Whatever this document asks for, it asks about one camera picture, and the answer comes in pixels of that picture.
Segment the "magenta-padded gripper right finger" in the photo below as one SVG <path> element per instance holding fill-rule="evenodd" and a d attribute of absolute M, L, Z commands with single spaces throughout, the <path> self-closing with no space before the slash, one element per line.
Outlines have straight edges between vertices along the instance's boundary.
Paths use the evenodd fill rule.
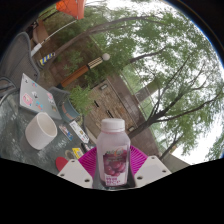
<path fill-rule="evenodd" d="M 136 188 L 143 187 L 171 174 L 157 156 L 147 156 L 134 146 L 130 147 L 130 169 Z"/>

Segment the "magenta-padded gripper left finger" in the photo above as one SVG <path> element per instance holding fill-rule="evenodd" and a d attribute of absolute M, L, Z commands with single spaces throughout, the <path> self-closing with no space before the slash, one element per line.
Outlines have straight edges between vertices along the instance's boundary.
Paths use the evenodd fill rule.
<path fill-rule="evenodd" d="M 92 148 L 79 159 L 57 158 L 58 176 L 84 188 L 97 189 L 99 172 L 97 150 Z"/>

